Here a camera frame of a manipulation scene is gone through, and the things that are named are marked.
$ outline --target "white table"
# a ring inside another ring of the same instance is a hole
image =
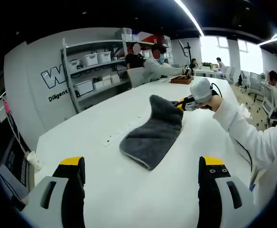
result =
[[[222,73],[219,72],[219,71],[202,70],[202,69],[196,69],[196,70],[194,70],[194,75],[196,75],[196,73],[206,74],[206,75],[214,75],[215,77],[221,77],[221,75],[222,75]]]
[[[202,77],[195,77],[193,84]],[[229,102],[237,102],[226,80],[209,78]],[[51,176],[60,161],[85,158],[84,220],[98,228],[196,227],[199,216],[198,164],[202,155],[218,157],[232,176],[249,185],[250,165],[234,151],[229,135],[210,110],[185,112],[182,132],[153,170],[147,171],[119,151],[124,133],[107,147],[103,141],[138,115],[150,115],[149,97],[179,100],[188,85],[151,82],[110,98],[63,122],[39,138],[37,155],[44,168],[39,183]]]

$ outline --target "black cable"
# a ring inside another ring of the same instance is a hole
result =
[[[237,141],[237,143],[246,151],[246,153],[248,154],[248,156],[249,156],[249,159],[250,159],[250,163],[251,163],[251,169],[250,169],[250,172],[252,172],[252,159],[251,159],[251,155],[250,155],[250,153],[248,152],[248,150],[246,150],[246,148],[241,144],[241,143],[239,143],[239,141],[238,140],[235,140],[235,141]]]
[[[217,86],[215,83],[211,83],[211,86],[212,86],[212,85],[215,85],[215,87],[217,87],[217,88],[218,88],[218,86]],[[223,98],[222,93],[221,93],[221,91],[220,91],[220,89],[219,89],[219,88],[218,88],[218,90],[219,90],[219,92],[220,92],[221,97]]]
[[[16,193],[16,191],[14,190],[14,188],[9,184],[9,182],[7,182],[7,180],[1,175],[0,173],[0,177],[2,178],[3,182],[6,184],[6,186],[8,187],[8,189],[12,192],[13,196],[15,196],[22,204],[25,205],[25,203],[21,200],[21,198],[18,196],[18,194]]]

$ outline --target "person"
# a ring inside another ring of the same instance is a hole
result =
[[[189,68],[190,68],[190,69],[197,69],[197,68],[199,68],[199,64],[197,63],[197,61],[196,61],[195,58],[193,58],[193,59],[191,60],[191,64],[190,64]]]
[[[230,104],[218,95],[199,108],[205,105],[212,107],[213,118],[229,133],[236,151],[250,162],[249,188],[253,191],[256,206],[263,209],[277,191],[277,125],[258,132],[248,124],[237,104]]]
[[[164,76],[184,75],[186,70],[183,68],[167,67],[164,64],[164,54],[166,48],[162,44],[154,44],[151,48],[152,55],[145,61],[143,83],[158,80]]]
[[[145,60],[139,52],[140,52],[139,43],[137,43],[137,42],[132,43],[131,52],[129,52],[125,58],[127,69],[138,68],[138,67],[144,66]]]
[[[226,69],[226,66],[223,64],[222,60],[220,57],[217,57],[216,58],[216,61],[218,61],[218,64],[219,64],[219,71],[223,72],[225,71]]]
[[[269,79],[268,85],[272,89],[274,107],[277,108],[277,73],[273,70],[270,71],[268,79]]]

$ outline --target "white wall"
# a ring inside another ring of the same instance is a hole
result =
[[[237,82],[241,74],[240,70],[240,53],[237,40],[228,39],[229,54],[230,54],[230,66],[235,67],[234,82]]]
[[[201,45],[199,38],[185,38],[181,39],[184,46],[189,45],[191,47],[191,56],[192,58],[196,58],[197,62],[200,64],[202,63],[202,54],[201,54]],[[187,59],[183,55],[183,51],[177,41],[174,39],[172,42],[172,49],[174,54],[174,64],[179,64],[181,67],[187,64]],[[236,67],[235,71],[235,80],[238,81],[240,75],[240,54],[239,54],[239,45],[237,40],[230,40],[228,39],[229,45],[229,53],[230,53],[230,62],[231,67]],[[265,50],[262,49],[262,56],[263,56],[263,68],[264,72],[274,70],[277,72],[277,57]]]
[[[33,103],[28,84],[27,48],[27,44],[22,43],[5,56],[4,79],[6,97],[15,123],[27,145],[34,150],[46,128]]]
[[[277,72],[277,57],[264,49],[262,49],[262,56],[264,72],[271,70]]]
[[[197,62],[202,63],[202,54],[201,54],[201,44],[199,38],[186,38],[180,39],[184,46],[187,46],[187,42],[189,42],[189,46],[191,47],[191,58],[196,58]],[[184,56],[183,51],[180,47],[177,39],[171,41],[172,50],[173,50],[173,59],[174,64],[178,64],[181,67],[185,66],[188,63],[188,58]]]
[[[60,50],[63,38],[68,45],[114,39],[119,28],[83,28],[57,33],[29,45],[22,43],[5,56],[4,79],[8,104],[15,122],[30,149],[36,150],[38,138],[53,127],[76,115],[69,94],[52,102],[49,97],[67,90]],[[49,88],[42,74],[52,71]]]

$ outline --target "office chair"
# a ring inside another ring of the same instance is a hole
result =
[[[277,100],[274,99],[273,87],[265,85],[264,91],[265,96],[262,104],[263,110],[268,116],[268,122],[273,121],[277,122]]]
[[[255,74],[255,73],[250,73],[250,78],[249,78],[249,87],[247,90],[247,94],[254,94],[254,100],[253,103],[256,102],[256,99],[259,96],[264,97],[264,85],[262,83],[262,76]]]
[[[134,69],[129,69],[127,70],[131,85],[133,88],[141,86],[144,82],[144,68],[139,67],[139,68],[134,68]]]
[[[249,86],[249,75],[250,73],[247,71],[241,71],[241,76],[242,76],[242,85],[240,86],[244,90],[241,89],[241,92],[244,93],[248,89]]]
[[[226,71],[226,79],[228,81],[229,84],[233,84],[234,83],[234,73],[235,73],[235,67],[229,67],[229,70]]]

